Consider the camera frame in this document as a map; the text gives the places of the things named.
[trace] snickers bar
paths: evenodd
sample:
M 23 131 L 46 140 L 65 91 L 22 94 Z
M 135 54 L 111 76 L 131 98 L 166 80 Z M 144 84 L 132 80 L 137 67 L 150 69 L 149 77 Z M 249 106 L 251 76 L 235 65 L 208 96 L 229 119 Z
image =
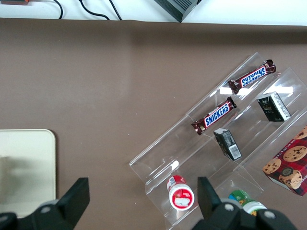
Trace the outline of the snickers bar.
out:
M 218 121 L 221 117 L 225 116 L 232 109 L 236 108 L 236 104 L 231 97 L 227 101 L 219 104 L 212 112 L 208 113 L 204 118 L 192 124 L 198 135 L 201 135 L 208 127 Z
M 237 94 L 240 89 L 251 84 L 259 78 L 262 78 L 270 73 L 276 72 L 276 66 L 272 60 L 266 60 L 259 68 L 249 72 L 237 80 L 230 80 L 228 84 L 234 94 Z

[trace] snickers logo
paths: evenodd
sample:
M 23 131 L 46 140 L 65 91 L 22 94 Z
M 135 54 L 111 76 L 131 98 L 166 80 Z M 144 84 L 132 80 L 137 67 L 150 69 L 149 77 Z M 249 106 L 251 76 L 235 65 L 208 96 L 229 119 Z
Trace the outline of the snickers logo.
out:
M 262 66 L 260 69 L 255 70 L 254 72 L 248 74 L 246 77 L 241 79 L 242 87 L 247 86 L 248 84 L 252 83 L 253 81 L 257 80 L 258 78 L 263 77 L 266 75 L 265 66 Z
M 211 115 L 205 118 L 206 128 L 212 125 L 212 123 L 216 122 L 223 115 L 225 115 L 230 110 L 228 102 L 223 104 L 217 110 L 215 110 Z

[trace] green container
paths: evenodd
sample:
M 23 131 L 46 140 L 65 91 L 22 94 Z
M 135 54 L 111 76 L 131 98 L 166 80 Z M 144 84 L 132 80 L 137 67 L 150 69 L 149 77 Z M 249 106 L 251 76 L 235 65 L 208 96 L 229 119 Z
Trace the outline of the green container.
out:
M 254 216 L 257 215 L 258 210 L 267 209 L 262 203 L 250 198 L 247 192 L 243 190 L 233 191 L 228 198 L 238 201 L 247 213 Z

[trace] small black box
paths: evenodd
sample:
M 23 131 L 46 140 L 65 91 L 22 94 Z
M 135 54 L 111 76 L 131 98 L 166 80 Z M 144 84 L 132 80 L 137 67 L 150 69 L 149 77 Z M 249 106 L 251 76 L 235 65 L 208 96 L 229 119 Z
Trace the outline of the small black box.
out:
M 257 101 L 269 121 L 286 121 L 291 117 L 277 92 L 263 94 Z
M 171 14 L 177 21 L 183 19 L 194 9 L 201 0 L 155 0 L 163 9 Z
M 225 156 L 233 161 L 242 157 L 241 152 L 228 129 L 219 128 L 213 133 Z

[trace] brown table surface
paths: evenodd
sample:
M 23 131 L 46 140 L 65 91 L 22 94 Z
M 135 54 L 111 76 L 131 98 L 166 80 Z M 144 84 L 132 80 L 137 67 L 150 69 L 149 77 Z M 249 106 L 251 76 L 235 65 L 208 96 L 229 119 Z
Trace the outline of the brown table surface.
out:
M 129 161 L 255 52 L 307 82 L 307 27 L 0 19 L 0 128 L 55 133 L 58 196 L 89 177 L 77 230 L 163 230 Z M 306 229 L 307 196 L 262 202 Z

